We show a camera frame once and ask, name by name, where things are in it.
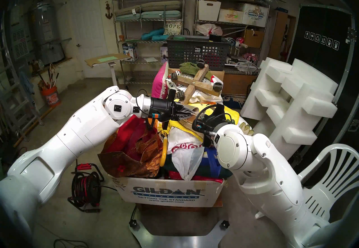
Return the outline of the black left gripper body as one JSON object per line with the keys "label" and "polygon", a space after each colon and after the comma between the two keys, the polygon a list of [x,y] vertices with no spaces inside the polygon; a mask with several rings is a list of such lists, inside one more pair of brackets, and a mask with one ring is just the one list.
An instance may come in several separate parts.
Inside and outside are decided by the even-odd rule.
{"label": "black left gripper body", "polygon": [[151,97],[150,117],[162,123],[162,129],[167,130],[170,120],[179,121],[182,105],[174,102],[176,90],[170,89],[167,99]]}

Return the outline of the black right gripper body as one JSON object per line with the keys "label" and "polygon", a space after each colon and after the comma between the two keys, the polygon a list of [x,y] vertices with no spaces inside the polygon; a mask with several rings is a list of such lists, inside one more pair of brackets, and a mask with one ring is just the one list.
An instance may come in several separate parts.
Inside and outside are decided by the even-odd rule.
{"label": "black right gripper body", "polygon": [[[213,113],[206,115],[209,108],[215,108]],[[220,124],[235,124],[235,120],[229,113],[225,112],[225,106],[222,104],[213,104],[202,109],[192,122],[192,129],[201,133],[203,137],[203,147],[210,147],[213,144],[214,130]]]}

